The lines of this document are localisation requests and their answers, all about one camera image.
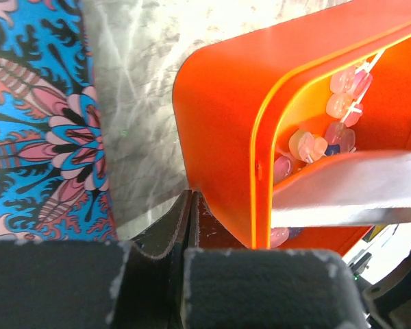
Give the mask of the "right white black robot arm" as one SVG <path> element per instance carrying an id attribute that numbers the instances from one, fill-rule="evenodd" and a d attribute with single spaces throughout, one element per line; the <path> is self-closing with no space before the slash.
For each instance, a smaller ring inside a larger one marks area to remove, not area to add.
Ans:
<path id="1" fill-rule="evenodd" d="M 369 328 L 411 328 L 411 223 L 375 226 L 343 260 Z"/>

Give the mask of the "orange candy box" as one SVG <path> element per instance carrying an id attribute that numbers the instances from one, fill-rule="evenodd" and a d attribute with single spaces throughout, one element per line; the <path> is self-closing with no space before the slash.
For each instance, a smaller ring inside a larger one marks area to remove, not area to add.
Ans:
<path id="1" fill-rule="evenodd" d="M 323 135 L 330 77 L 376 53 L 359 154 L 411 151 L 411 1 L 351 1 L 195 51 L 173 86 L 189 186 L 245 247 L 270 245 L 273 161 Z"/>

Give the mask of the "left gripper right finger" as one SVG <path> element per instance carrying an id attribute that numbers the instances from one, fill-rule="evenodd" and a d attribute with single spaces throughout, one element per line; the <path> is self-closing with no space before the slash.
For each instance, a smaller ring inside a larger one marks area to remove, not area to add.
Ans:
<path id="1" fill-rule="evenodd" d="M 353 276 L 323 249 L 239 247 L 192 199 L 184 252 L 182 319 L 186 328 L 365 328 Z"/>

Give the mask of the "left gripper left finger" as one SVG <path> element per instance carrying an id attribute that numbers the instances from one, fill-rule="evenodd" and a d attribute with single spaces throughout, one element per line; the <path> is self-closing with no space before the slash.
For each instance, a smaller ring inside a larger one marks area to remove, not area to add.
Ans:
<path id="1" fill-rule="evenodd" d="M 181 328 L 191 203 L 129 241 L 0 240 L 0 328 Z"/>

